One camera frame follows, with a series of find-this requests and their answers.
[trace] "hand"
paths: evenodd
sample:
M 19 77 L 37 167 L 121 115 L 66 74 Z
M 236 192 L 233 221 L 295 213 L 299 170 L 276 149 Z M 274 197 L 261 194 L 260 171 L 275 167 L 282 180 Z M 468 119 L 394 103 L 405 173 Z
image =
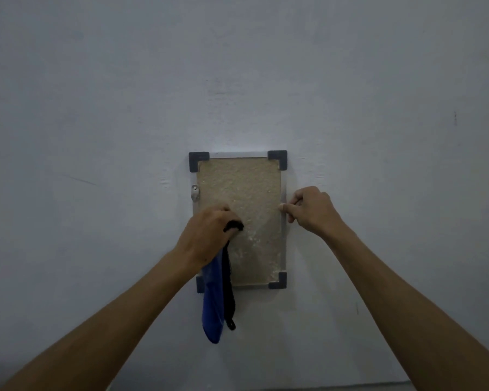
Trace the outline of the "hand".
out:
M 296 219 L 300 226 L 320 237 L 344 225 L 330 196 L 317 187 L 295 191 L 288 203 L 279 205 L 279 210 L 288 214 L 288 223 Z
M 174 250 L 197 273 L 238 232 L 235 228 L 223 232 L 226 224 L 232 220 L 241 222 L 241 218 L 227 204 L 207 207 L 190 218 Z

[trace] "person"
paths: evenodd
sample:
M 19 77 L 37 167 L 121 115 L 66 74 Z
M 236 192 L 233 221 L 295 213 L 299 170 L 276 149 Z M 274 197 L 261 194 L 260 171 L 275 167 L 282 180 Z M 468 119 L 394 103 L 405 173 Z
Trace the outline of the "person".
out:
M 489 351 L 371 252 L 327 193 L 297 190 L 280 211 L 331 248 L 417 390 L 489 390 Z M 240 218 L 227 205 L 194 215 L 145 276 L 0 389 L 105 390 L 170 299 L 237 232 L 223 232 L 231 220 Z

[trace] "corner protector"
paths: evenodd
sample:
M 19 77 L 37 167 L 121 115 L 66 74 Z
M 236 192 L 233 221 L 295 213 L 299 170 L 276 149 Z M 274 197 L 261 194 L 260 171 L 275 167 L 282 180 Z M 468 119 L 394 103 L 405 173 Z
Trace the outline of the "corner protector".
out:
M 198 294 L 205 293 L 205 282 L 203 281 L 203 276 L 196 276 L 196 287 L 198 289 Z
M 278 160 L 279 170 L 284 171 L 288 169 L 288 151 L 287 150 L 269 150 L 268 160 Z
M 269 282 L 268 289 L 286 289 L 287 280 L 286 270 L 281 270 L 279 272 L 279 281 Z
M 191 173 L 197 173 L 199 170 L 198 162 L 200 160 L 210 160 L 210 152 L 189 152 L 188 166 Z

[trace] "microfiber cloth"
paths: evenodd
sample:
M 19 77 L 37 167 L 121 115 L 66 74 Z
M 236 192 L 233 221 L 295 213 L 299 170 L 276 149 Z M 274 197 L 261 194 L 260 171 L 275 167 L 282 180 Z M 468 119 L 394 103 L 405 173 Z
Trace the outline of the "microfiber cloth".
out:
M 224 231 L 232 228 L 243 230 L 243 224 L 238 221 L 230 221 Z M 230 282 L 229 243 L 226 243 L 225 247 L 217 253 L 212 262 L 201 270 L 205 284 L 202 314 L 203 330 L 210 342 L 214 344 L 219 343 L 221 339 L 225 320 L 230 330 L 236 328 L 232 320 L 236 304 Z

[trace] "blue cloth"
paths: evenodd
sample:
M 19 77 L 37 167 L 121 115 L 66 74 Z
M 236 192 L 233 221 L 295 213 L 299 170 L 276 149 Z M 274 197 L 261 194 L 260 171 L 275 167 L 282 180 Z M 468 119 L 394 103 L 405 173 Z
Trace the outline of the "blue cloth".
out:
M 210 342 L 216 344 L 221 339 L 225 323 L 225 304 L 222 292 L 222 250 L 214 260 L 201 270 L 205 283 L 203 296 L 202 323 L 205 335 Z

